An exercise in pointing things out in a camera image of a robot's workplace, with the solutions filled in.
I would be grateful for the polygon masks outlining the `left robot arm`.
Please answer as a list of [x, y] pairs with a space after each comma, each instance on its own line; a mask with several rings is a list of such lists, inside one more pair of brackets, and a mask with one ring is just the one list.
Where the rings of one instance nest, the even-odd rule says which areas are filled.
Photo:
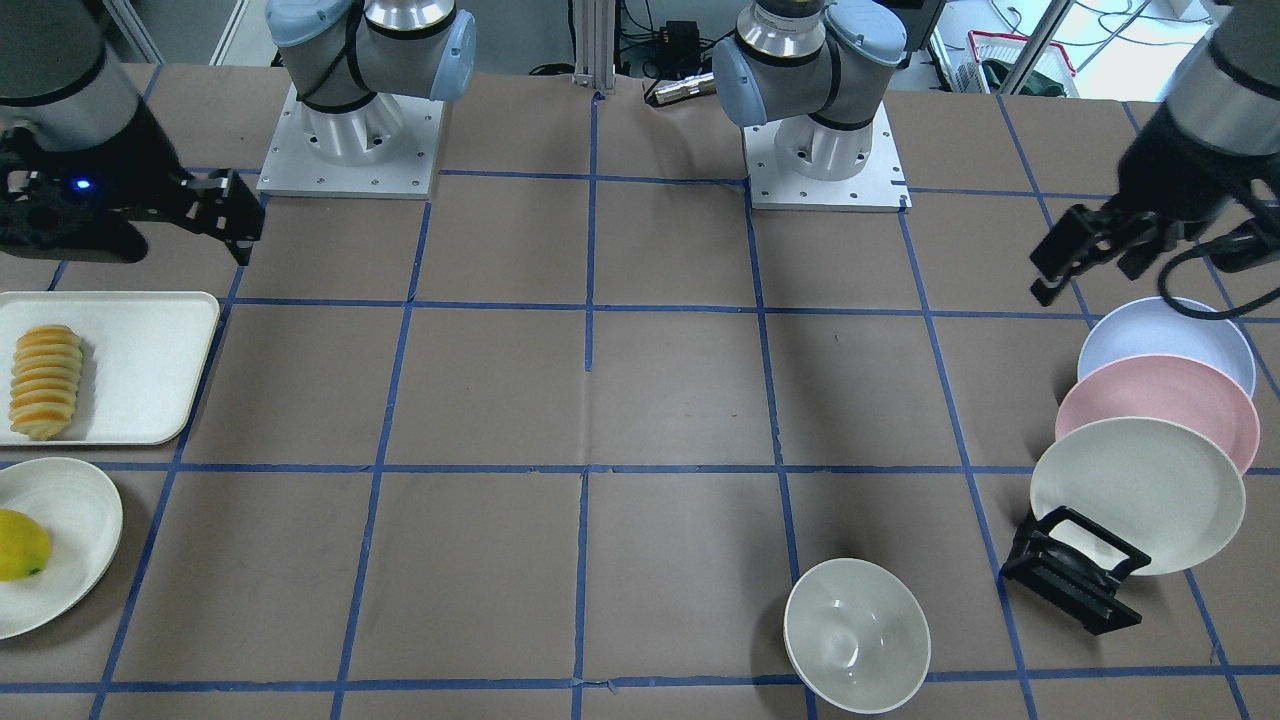
[[[716, 91], [742, 128], [788, 120], [860, 138], [902, 61], [902, 22], [873, 1], [754, 1], [713, 51]], [[1069, 208], [1030, 252], [1030, 293], [1051, 305], [1093, 266], [1134, 281], [1165, 252], [1156, 284], [1208, 258], [1236, 273], [1277, 260], [1277, 4], [1230, 1], [1178, 67], [1164, 101], [1117, 164], [1117, 192]]]

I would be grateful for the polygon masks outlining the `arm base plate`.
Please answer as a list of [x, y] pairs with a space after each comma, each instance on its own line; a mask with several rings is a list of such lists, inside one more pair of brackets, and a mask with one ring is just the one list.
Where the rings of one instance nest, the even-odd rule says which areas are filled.
[[428, 200], [448, 105], [378, 94], [347, 113], [323, 113], [288, 92], [259, 173], [273, 197]]
[[882, 102], [860, 129], [794, 117], [742, 129], [753, 206], [778, 211], [906, 211], [911, 206]]

